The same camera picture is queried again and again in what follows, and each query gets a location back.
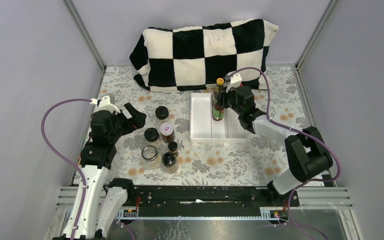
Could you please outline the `yellow cap sauce bottle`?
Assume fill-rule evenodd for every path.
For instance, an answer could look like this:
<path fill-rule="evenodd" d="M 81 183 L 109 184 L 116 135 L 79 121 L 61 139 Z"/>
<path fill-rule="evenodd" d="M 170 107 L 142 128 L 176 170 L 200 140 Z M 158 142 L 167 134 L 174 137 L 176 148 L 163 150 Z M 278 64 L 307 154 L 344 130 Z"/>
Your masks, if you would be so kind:
<path fill-rule="evenodd" d="M 224 108 L 219 105 L 217 100 L 214 100 L 212 105 L 212 118 L 215 121 L 221 121 L 224 117 Z"/>
<path fill-rule="evenodd" d="M 224 85 L 224 82 L 225 80 L 221 77 L 219 77 L 217 80 L 216 80 L 216 86 L 212 92 L 212 95 L 211 95 L 211 104 L 214 105 L 215 101 L 216 101 L 216 95 L 219 93 L 219 90 L 220 88 L 223 87 Z"/>

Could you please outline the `black spout lid shaker jar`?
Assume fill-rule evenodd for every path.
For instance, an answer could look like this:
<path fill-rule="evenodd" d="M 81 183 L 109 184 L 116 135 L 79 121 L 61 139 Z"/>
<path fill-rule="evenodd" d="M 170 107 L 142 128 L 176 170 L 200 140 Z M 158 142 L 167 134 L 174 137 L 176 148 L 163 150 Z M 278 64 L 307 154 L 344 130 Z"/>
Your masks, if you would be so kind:
<path fill-rule="evenodd" d="M 165 106 L 158 106 L 155 109 L 155 117 L 157 119 L 158 126 L 162 124 L 170 123 L 170 112 Z"/>

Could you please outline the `white divided organizer tray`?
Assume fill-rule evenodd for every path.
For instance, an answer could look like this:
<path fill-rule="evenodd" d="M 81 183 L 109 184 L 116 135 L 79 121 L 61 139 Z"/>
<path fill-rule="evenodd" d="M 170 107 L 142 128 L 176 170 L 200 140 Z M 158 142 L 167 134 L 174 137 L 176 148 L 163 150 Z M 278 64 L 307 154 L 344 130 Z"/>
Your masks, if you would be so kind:
<path fill-rule="evenodd" d="M 189 141 L 192 143 L 242 144 L 248 132 L 232 109 L 225 109 L 223 119 L 212 118 L 210 93 L 190 94 Z"/>

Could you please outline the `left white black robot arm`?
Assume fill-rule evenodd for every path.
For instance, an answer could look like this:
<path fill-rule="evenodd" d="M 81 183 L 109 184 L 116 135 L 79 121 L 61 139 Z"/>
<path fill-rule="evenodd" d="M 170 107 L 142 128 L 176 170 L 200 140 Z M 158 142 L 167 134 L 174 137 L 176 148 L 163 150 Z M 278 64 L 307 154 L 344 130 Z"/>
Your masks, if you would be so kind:
<path fill-rule="evenodd" d="M 112 103 L 100 100 L 98 110 L 90 121 L 91 141 L 80 153 L 80 177 L 73 208 L 60 240 L 104 240 L 122 205 L 135 200 L 131 179 L 115 178 L 108 186 L 103 202 L 101 192 L 112 161 L 116 155 L 116 143 L 120 137 L 141 129 L 146 123 L 146 114 L 126 103 L 131 115 L 127 118 Z"/>

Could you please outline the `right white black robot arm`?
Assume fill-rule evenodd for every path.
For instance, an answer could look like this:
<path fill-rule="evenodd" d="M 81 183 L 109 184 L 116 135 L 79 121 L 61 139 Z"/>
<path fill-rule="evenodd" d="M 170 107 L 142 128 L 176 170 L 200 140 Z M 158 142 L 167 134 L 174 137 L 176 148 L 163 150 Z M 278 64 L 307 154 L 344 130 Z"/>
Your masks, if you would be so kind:
<path fill-rule="evenodd" d="M 269 138 L 285 148 L 288 169 L 267 185 L 266 198 L 271 205 L 281 205 L 290 191 L 333 166 L 328 147 L 316 127 L 296 129 L 275 122 L 267 111 L 256 107 L 249 86 L 223 87 L 214 98 L 220 107 L 230 108 L 238 115 L 245 130 Z"/>

